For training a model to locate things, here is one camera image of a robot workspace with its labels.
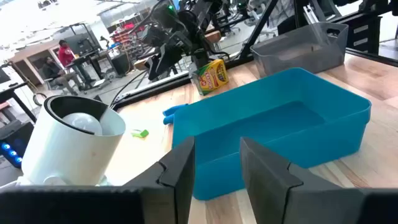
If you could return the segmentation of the black desk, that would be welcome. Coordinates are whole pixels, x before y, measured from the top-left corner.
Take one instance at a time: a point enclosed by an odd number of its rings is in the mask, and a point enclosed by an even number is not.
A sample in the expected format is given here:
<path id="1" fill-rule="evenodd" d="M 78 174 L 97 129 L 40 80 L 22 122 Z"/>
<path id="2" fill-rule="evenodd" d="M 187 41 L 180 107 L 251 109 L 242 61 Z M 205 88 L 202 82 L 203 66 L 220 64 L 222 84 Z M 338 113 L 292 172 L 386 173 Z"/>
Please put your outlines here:
<path id="1" fill-rule="evenodd" d="M 33 114 L 33 112 L 31 112 L 31 109 L 28 109 L 28 107 L 26 106 L 26 104 L 17 96 L 17 94 L 15 93 L 15 90 L 18 88 L 22 88 L 23 86 L 27 86 L 27 82 L 23 82 L 20 84 L 16 84 L 10 88 L 7 88 L 3 91 L 0 91 L 0 103 L 4 103 L 7 100 L 10 99 L 14 99 L 17 104 L 22 108 L 22 110 L 25 112 L 25 114 L 34 122 L 36 123 L 37 118 L 35 117 L 35 115 Z"/>

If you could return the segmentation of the person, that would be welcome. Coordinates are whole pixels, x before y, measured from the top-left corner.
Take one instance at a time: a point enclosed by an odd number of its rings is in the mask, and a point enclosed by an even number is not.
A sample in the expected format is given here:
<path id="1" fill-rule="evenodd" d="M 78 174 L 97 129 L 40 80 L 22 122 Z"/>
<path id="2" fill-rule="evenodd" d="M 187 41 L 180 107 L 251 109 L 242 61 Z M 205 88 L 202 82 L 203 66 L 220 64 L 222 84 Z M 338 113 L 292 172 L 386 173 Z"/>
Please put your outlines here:
<path id="1" fill-rule="evenodd" d="M 53 83 L 58 86 L 65 87 L 72 95 L 77 95 L 78 93 L 70 86 L 70 80 L 74 81 L 80 91 L 83 89 L 76 73 L 65 73 L 65 71 L 62 70 L 50 57 L 45 57 L 42 61 L 42 71 L 47 78 L 52 80 Z"/>
<path id="2" fill-rule="evenodd" d="M 61 62 L 61 64 L 68 71 L 73 69 L 73 71 L 83 79 L 86 88 L 91 89 L 93 87 L 92 83 L 94 82 L 94 80 L 87 74 L 87 72 L 85 71 L 85 69 L 82 67 L 81 64 L 76 64 L 74 62 L 75 56 L 71 48 L 68 46 L 67 41 L 61 39 L 58 43 L 60 46 L 58 51 L 58 59 Z"/>

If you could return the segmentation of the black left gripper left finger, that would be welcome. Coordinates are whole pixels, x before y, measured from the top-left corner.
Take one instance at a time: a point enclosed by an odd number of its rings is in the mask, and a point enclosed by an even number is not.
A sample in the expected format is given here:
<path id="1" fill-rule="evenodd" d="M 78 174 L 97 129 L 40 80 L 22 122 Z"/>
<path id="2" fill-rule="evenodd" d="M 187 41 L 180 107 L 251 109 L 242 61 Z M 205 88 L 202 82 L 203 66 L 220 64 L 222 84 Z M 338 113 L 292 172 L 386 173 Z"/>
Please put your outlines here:
<path id="1" fill-rule="evenodd" d="M 128 224 L 188 224 L 195 180 L 195 138 L 187 137 L 124 184 L 136 190 Z"/>

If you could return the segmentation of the yellow green crayon box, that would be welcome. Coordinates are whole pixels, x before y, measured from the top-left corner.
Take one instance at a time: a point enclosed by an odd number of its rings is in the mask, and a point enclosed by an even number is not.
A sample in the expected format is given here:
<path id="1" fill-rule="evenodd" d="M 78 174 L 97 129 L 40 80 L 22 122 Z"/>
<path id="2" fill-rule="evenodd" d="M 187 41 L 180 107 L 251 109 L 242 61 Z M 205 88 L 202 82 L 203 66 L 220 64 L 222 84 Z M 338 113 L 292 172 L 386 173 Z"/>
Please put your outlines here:
<path id="1" fill-rule="evenodd" d="M 196 68 L 195 64 L 192 64 L 192 66 L 189 76 L 202 96 L 221 88 L 229 82 L 224 60 L 222 59 L 213 60 L 200 68 Z"/>

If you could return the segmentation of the black drawer unit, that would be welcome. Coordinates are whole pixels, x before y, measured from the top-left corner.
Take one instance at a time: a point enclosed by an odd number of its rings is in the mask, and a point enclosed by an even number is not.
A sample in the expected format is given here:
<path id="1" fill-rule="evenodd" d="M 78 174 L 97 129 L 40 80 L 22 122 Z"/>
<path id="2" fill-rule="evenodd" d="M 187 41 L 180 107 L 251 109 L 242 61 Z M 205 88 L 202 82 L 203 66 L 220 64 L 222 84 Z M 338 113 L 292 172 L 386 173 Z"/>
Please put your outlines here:
<path id="1" fill-rule="evenodd" d="M 347 48 L 377 55 L 379 53 L 381 19 L 381 16 L 362 16 L 345 22 L 349 25 Z"/>

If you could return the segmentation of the grey translucent plastic bin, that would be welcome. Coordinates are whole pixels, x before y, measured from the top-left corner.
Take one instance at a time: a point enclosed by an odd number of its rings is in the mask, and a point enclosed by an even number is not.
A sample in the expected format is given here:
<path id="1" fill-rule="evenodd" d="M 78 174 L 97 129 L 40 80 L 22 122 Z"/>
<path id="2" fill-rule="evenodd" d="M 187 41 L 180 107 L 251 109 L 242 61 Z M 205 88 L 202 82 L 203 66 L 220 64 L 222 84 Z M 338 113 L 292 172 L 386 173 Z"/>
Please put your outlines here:
<path id="1" fill-rule="evenodd" d="M 349 26 L 317 22 L 250 46 L 261 77 L 300 67 L 319 73 L 345 61 Z"/>

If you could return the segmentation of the blue plastic bin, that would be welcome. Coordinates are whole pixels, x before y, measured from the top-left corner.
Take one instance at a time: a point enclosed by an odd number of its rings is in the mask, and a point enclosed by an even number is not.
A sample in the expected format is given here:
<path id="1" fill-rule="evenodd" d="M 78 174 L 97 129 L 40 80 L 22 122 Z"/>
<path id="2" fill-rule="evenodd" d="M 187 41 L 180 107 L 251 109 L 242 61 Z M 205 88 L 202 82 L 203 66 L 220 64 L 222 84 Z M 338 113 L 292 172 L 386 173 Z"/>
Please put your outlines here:
<path id="1" fill-rule="evenodd" d="M 359 150 L 371 102 L 302 68 L 291 68 L 178 109 L 172 144 L 195 139 L 193 196 L 210 200 L 244 187 L 247 137 L 303 168 Z"/>

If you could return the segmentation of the black monitor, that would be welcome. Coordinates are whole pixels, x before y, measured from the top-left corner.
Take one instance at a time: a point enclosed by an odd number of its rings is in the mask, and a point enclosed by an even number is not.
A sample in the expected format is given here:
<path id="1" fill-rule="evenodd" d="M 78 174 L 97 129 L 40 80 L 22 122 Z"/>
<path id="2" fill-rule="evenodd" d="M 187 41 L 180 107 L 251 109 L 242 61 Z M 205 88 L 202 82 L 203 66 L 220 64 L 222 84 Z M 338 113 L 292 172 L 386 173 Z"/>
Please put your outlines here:
<path id="1" fill-rule="evenodd" d="M 65 41 L 74 54 L 83 55 L 93 51 L 93 43 L 88 33 L 69 36 Z"/>

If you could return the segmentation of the shelf with red bins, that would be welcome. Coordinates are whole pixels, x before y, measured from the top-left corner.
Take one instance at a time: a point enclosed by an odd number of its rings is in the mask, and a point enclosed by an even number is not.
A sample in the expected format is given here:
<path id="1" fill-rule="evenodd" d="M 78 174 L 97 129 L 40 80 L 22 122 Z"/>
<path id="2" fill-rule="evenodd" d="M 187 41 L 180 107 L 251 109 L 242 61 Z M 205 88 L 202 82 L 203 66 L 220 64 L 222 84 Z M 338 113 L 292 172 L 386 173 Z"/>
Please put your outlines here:
<path id="1" fill-rule="evenodd" d="M 132 32 L 133 28 L 135 25 L 132 22 L 122 22 L 116 25 L 116 30 L 110 35 L 110 38 L 120 45 L 120 50 L 130 59 L 136 59 L 145 52 L 144 44 L 138 35 L 141 30 Z"/>

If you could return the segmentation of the blue-handled metal hole punch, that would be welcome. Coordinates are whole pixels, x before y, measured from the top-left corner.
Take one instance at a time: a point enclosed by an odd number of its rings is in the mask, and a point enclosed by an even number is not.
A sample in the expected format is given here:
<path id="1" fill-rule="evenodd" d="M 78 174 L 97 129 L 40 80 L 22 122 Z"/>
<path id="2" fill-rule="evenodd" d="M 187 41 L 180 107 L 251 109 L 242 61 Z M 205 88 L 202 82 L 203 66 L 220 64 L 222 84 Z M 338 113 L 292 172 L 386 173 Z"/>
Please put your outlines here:
<path id="1" fill-rule="evenodd" d="M 164 115 L 163 124 L 164 125 L 173 124 L 175 112 L 185 106 L 187 106 L 187 104 L 176 105 L 176 106 L 170 107 L 169 109 L 163 111 L 162 112 L 162 114 Z"/>

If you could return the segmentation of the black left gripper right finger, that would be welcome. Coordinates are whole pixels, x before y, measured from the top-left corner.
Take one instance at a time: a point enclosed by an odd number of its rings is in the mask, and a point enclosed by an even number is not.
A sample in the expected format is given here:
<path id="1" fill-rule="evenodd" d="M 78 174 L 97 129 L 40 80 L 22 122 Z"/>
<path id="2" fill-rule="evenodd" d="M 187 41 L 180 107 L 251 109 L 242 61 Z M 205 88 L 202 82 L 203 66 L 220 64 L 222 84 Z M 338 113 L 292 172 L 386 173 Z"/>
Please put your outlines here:
<path id="1" fill-rule="evenodd" d="M 325 180 L 250 138 L 241 138 L 240 158 L 257 224 L 358 223 L 360 190 Z"/>

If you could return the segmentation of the white desk lamp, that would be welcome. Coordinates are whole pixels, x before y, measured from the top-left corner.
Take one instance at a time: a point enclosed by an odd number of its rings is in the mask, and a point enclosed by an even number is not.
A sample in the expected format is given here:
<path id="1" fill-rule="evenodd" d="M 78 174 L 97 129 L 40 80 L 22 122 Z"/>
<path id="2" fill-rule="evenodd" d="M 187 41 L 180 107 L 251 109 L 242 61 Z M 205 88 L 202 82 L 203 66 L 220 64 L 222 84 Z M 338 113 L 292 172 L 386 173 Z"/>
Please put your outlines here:
<path id="1" fill-rule="evenodd" d="M 98 185 L 125 133 L 108 105 L 80 96 L 48 97 L 22 157 L 32 185 Z"/>

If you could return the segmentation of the wooden cabinet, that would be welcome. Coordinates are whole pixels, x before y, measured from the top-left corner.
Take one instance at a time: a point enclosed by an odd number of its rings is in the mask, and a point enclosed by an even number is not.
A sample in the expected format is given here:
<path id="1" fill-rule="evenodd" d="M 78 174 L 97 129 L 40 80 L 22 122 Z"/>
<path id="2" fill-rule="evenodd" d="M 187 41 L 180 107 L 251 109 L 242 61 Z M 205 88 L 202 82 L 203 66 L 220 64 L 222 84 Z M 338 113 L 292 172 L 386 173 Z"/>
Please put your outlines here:
<path id="1" fill-rule="evenodd" d="M 30 81 L 33 86 L 39 86 L 45 83 L 44 75 L 41 71 L 41 59 L 49 56 L 59 63 L 59 60 L 56 59 L 56 53 L 54 52 L 56 49 L 58 49 L 58 41 L 51 40 L 49 42 L 25 47 L 16 52 L 9 60 L 12 62 L 12 67 L 16 69 L 18 76 L 23 82 Z"/>

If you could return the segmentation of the black computer with lights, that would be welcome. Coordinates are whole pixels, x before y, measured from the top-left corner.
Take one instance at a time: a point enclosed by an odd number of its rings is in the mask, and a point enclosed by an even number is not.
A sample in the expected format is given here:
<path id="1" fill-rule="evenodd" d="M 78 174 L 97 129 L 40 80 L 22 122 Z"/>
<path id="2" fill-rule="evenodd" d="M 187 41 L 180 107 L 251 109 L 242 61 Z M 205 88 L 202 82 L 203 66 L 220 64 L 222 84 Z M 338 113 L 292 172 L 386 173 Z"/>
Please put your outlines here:
<path id="1" fill-rule="evenodd" d="M 22 158 L 34 130 L 31 122 L 14 120 L 0 128 L 0 155 L 20 169 Z"/>

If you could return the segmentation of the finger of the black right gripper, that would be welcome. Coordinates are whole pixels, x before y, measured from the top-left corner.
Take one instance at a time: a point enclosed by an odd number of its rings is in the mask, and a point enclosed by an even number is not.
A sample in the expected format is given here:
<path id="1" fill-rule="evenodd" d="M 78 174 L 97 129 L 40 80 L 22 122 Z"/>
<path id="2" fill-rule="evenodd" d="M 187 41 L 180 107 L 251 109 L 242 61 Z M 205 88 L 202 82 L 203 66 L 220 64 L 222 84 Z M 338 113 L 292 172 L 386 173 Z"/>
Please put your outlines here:
<path id="1" fill-rule="evenodd" d="M 182 58 L 183 50 L 173 45 L 163 45 L 160 48 L 160 58 L 157 74 L 162 74 Z"/>
<path id="2" fill-rule="evenodd" d="M 159 59 L 160 59 L 159 55 L 153 55 L 149 57 L 144 64 L 148 68 L 148 74 L 149 74 L 148 79 L 150 81 L 154 81 L 159 76 L 159 73 L 157 72 Z"/>

